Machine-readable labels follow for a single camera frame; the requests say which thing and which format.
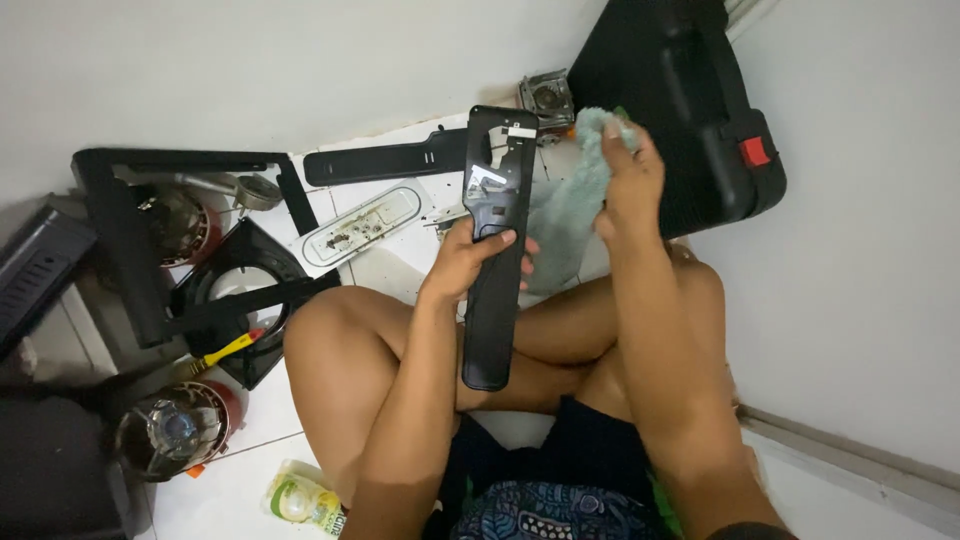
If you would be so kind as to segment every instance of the black toolbox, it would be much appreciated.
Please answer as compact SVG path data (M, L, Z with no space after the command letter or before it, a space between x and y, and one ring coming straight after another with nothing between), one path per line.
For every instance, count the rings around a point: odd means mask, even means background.
M727 20L723 0L610 0L567 76L577 110L625 112L656 142L664 238L757 215L786 191Z

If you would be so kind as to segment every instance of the person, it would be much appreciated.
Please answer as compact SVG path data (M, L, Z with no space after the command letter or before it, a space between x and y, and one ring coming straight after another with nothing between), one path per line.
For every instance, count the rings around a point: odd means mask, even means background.
M523 310L507 386L467 388L456 306L516 233L472 242L457 222L416 304L342 286L294 315L284 342L307 440L348 509L343 540L793 538L758 485L731 408L723 286L660 240L664 167L604 132L612 171L594 229L611 274ZM536 242L525 250L535 254ZM530 274L528 257L521 271ZM507 451L465 411L556 416L538 449Z

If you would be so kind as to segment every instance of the plastic bottle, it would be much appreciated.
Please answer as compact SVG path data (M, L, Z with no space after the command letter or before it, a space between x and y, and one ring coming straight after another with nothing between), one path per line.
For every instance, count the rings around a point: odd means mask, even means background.
M263 496L263 509L284 521L312 523L333 536L340 536L347 516L340 499L324 488L323 482L320 469L286 459Z

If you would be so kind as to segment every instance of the right hand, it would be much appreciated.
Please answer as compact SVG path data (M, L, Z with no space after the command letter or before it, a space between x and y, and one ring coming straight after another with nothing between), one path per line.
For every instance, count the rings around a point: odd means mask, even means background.
M612 121L604 129L603 156L610 166L607 200L593 220L597 235L607 244L640 239L660 241L660 196L663 194L663 160L646 130L623 123L636 133L639 150L631 153Z

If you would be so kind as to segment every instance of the left hand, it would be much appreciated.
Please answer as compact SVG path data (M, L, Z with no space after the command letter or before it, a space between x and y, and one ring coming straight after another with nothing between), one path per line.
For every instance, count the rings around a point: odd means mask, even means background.
M458 219L446 234L440 246L433 268L423 280L420 298L434 299L451 304L464 300L467 291L480 274L480 267L487 258L503 252L516 242L516 231L510 230L473 243L473 218ZM535 254L540 250L537 242L527 238L524 246L527 253ZM520 263L520 272L533 274L534 265L526 256ZM527 288L525 282L520 289Z

